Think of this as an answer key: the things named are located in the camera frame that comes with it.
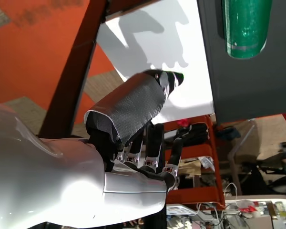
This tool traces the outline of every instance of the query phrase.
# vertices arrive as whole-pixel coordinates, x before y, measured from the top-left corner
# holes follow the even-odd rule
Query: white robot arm
[[[125,98],[130,102],[135,96],[131,88],[136,77],[148,75],[157,82],[164,102],[182,82],[171,72],[144,74],[135,76],[132,85],[125,83],[124,96],[114,100],[116,92],[110,93],[105,102],[114,101],[111,108],[119,107]],[[136,82],[137,89],[151,93],[146,81]],[[102,110],[104,99],[85,115],[90,139],[39,139],[13,110],[0,104],[0,229],[27,229],[46,221],[91,228],[138,219],[164,207],[177,175],[182,142],[176,140],[170,162],[156,174],[163,126],[149,124],[147,158],[144,166],[137,168],[143,130],[160,109],[146,111],[148,115],[143,118],[128,114],[139,125],[123,129],[121,123],[127,126],[128,120],[120,122],[114,109],[111,113]],[[104,116],[110,119],[110,128]],[[118,151],[131,142],[130,153],[122,163],[116,159]]]

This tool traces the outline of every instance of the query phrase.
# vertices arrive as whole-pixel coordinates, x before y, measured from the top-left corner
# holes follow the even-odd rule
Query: metal pole
[[[108,0],[90,0],[43,121],[39,137],[64,138],[71,135],[93,57],[98,30],[105,20],[108,5]]]

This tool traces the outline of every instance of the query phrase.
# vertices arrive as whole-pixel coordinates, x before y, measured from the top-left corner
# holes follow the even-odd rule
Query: gray fabric covering
[[[125,144],[147,122],[156,117],[165,103],[165,95],[158,82],[150,75],[138,73],[113,90],[84,116],[89,116],[92,128],[117,137]]]

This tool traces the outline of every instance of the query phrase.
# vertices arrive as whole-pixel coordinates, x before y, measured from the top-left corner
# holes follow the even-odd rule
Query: red metal frame
[[[214,160],[216,187],[194,187],[179,190],[172,190],[166,198],[167,204],[185,204],[192,205],[204,202],[213,202],[217,204],[217,209],[225,208],[225,198],[221,182],[219,161],[215,145],[215,136],[213,132],[213,123],[209,116],[200,116],[189,119],[190,124],[206,123],[209,130],[210,139],[205,143],[197,146],[184,147],[181,159],[194,158],[199,156],[210,156]],[[180,128],[177,121],[164,124],[165,130],[174,130]],[[165,151],[165,160],[170,156],[170,150]]]

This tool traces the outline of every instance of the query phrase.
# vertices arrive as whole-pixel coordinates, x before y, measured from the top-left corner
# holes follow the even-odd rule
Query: orange wall
[[[0,103],[26,96],[48,109],[88,2],[0,0],[11,19],[0,27]],[[89,77],[113,69],[97,46]],[[76,123],[93,104],[84,93]]]

